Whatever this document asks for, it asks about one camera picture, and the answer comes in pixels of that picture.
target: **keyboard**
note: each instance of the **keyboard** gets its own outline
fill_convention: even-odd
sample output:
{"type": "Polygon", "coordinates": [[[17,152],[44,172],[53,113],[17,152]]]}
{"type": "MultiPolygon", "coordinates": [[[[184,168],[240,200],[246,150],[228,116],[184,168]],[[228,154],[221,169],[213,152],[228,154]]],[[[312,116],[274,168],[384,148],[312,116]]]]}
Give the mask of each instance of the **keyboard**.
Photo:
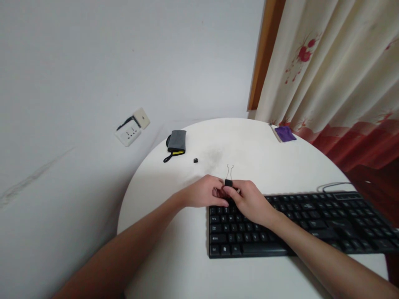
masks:
{"type": "MultiPolygon", "coordinates": [[[[287,194],[265,200],[297,225],[346,254],[399,252],[399,233],[357,192],[287,194]]],[[[209,258],[296,255],[232,200],[209,207],[209,258]]]]}

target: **wall outlet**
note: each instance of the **wall outlet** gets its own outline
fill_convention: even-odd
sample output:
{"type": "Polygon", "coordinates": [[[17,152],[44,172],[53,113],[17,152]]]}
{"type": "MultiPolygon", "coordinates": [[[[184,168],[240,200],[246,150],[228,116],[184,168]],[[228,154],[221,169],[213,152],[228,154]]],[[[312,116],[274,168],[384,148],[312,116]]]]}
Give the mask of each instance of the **wall outlet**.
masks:
{"type": "Polygon", "coordinates": [[[115,135],[126,147],[131,145],[134,140],[141,134],[141,130],[134,120],[125,124],[122,128],[115,132],[115,135]]]}
{"type": "Polygon", "coordinates": [[[148,119],[148,116],[143,108],[140,108],[135,113],[133,113],[133,116],[136,119],[136,121],[140,124],[142,129],[145,129],[150,124],[150,120],[148,119]]]}

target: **curtain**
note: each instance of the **curtain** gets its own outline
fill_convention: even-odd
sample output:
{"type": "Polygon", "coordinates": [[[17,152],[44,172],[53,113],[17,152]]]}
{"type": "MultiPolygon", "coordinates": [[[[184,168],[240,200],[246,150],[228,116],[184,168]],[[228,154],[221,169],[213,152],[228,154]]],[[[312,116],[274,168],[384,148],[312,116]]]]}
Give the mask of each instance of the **curtain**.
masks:
{"type": "Polygon", "coordinates": [[[287,0],[255,119],[343,171],[399,156],[399,1],[287,0]]]}

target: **purple object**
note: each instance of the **purple object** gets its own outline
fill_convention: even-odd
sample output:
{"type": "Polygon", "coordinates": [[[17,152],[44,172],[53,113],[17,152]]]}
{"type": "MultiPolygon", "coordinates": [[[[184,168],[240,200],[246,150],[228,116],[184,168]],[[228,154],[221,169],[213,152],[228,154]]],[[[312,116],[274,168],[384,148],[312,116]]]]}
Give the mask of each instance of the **purple object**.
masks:
{"type": "Polygon", "coordinates": [[[296,140],[292,134],[290,127],[278,127],[275,129],[282,142],[296,140]]]}

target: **table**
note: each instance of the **table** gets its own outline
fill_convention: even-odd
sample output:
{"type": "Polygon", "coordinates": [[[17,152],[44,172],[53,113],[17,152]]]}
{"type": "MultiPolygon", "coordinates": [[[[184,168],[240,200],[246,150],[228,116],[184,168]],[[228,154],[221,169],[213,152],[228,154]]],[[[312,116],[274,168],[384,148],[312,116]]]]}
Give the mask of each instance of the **table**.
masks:
{"type": "MultiPolygon", "coordinates": [[[[168,156],[163,141],[141,163],[122,203],[118,233],[205,174],[225,179],[227,164],[234,165],[233,179],[252,180],[263,194],[315,192],[348,181],[307,141],[279,143],[264,122],[221,118],[184,130],[186,154],[163,163],[168,156]]],[[[331,190],[354,189],[346,184],[331,190]]],[[[181,211],[125,290],[127,298],[330,297],[297,257],[210,260],[207,244],[207,209],[181,211]]],[[[388,278],[383,254],[352,257],[388,278]]]]}

